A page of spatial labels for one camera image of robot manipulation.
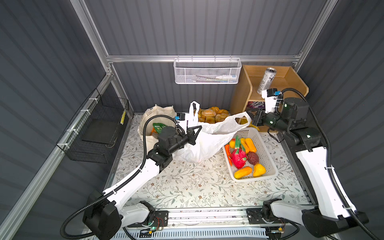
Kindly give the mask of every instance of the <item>gray wall panel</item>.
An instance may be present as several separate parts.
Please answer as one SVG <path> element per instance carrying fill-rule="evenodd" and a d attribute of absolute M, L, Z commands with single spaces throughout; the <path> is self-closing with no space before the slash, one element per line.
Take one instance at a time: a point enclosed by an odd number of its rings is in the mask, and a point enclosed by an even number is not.
<path fill-rule="evenodd" d="M 299 71 L 331 141 L 340 182 L 379 236 L 384 229 L 383 12 L 381 0 L 339 0 Z M 369 239 L 359 228 L 342 236 Z"/>
<path fill-rule="evenodd" d="M 86 0 L 110 55 L 292 55 L 325 0 Z"/>
<path fill-rule="evenodd" d="M 292 63 L 243 63 L 243 65 L 291 66 Z M 155 104 L 188 111 L 197 101 L 202 108 L 229 109 L 235 84 L 176 84 L 172 63 L 114 63 L 133 110 L 145 112 Z"/>
<path fill-rule="evenodd" d="M 0 35 L 1 223 L 105 71 L 69 1 L 0 1 Z M 14 239 L 60 238 L 110 168 L 63 159 Z"/>

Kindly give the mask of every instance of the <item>white plastic bag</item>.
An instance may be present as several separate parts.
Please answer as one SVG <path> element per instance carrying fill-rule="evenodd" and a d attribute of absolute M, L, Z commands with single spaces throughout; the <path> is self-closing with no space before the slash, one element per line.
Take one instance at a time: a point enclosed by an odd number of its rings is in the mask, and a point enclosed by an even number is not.
<path fill-rule="evenodd" d="M 186 120 L 182 121 L 180 125 L 185 130 L 186 121 L 188 120 L 188 127 L 201 125 L 202 129 L 197 136 L 195 145 L 186 144 L 184 148 L 172 154 L 173 159 L 177 161 L 201 162 L 212 157 L 233 138 L 237 131 L 247 127 L 251 122 L 251 118 L 246 112 L 229 116 L 224 121 L 215 124 L 198 122 L 199 105 L 196 103 L 196 113 L 194 114 L 193 103 L 196 102 L 191 103 L 189 113 L 185 117 Z M 242 117 L 246 117 L 248 122 L 238 124 L 235 119 Z"/>
<path fill-rule="evenodd" d="M 152 108 L 148 108 L 145 111 L 145 113 L 143 114 L 143 117 L 142 117 L 141 122 L 139 124 L 139 127 L 137 129 L 137 132 L 139 133 L 141 140 L 143 140 L 143 128 L 144 128 L 145 122 L 150 117 L 153 117 L 155 115 L 167 115 L 167 116 L 174 118 L 176 116 L 176 112 L 173 109 L 173 106 L 162 108 L 158 105 L 155 105 Z M 147 153 L 150 150 L 152 150 L 155 143 L 157 143 L 159 141 L 158 139 L 154 138 L 153 136 L 150 136 L 152 128 L 153 128 L 153 123 L 164 123 L 167 126 L 175 127 L 175 123 L 168 118 L 155 118 L 155 119 L 152 119 L 151 121 L 149 121 L 147 128 L 146 128 L 146 132 L 145 132 Z"/>

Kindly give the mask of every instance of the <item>dragon fruit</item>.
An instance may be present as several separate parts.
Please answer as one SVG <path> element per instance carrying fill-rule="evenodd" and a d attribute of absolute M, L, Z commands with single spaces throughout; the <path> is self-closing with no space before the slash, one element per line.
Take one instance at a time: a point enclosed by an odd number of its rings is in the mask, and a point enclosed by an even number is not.
<path fill-rule="evenodd" d="M 245 149 L 241 144 L 239 137 L 236 136 L 235 150 L 232 152 L 232 162 L 237 167 L 237 169 L 240 169 L 244 167 L 246 161 L 247 154 L 245 153 Z"/>

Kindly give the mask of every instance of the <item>wooden cabinet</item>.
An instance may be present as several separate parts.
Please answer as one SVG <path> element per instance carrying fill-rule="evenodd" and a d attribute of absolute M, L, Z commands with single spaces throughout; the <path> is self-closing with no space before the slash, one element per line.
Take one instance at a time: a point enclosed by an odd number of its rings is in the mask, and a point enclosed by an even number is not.
<path fill-rule="evenodd" d="M 269 67 L 271 66 L 243 65 L 240 72 L 239 82 L 232 97 L 230 109 L 231 114 L 242 113 L 246 110 L 250 110 L 247 109 L 248 102 L 264 102 L 261 94 L 257 93 L 257 88 L 259 87 L 260 81 L 264 76 L 265 70 Z M 277 73 L 270 88 L 277 88 L 279 91 L 285 88 L 294 88 L 301 92 L 304 96 L 308 94 L 308 86 L 302 81 L 292 67 L 272 67 L 277 70 Z M 284 93 L 284 98 L 288 97 L 299 98 L 300 96 L 294 92 L 287 91 Z"/>

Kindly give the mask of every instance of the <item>can lid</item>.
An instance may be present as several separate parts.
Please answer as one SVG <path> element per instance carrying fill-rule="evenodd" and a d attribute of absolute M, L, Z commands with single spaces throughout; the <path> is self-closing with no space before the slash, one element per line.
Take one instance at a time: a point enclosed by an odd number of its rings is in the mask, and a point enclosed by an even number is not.
<path fill-rule="evenodd" d="M 276 69 L 274 69 L 274 68 L 267 68 L 266 70 L 267 70 L 268 72 L 270 72 L 270 73 L 275 73 L 275 72 L 277 72 Z"/>

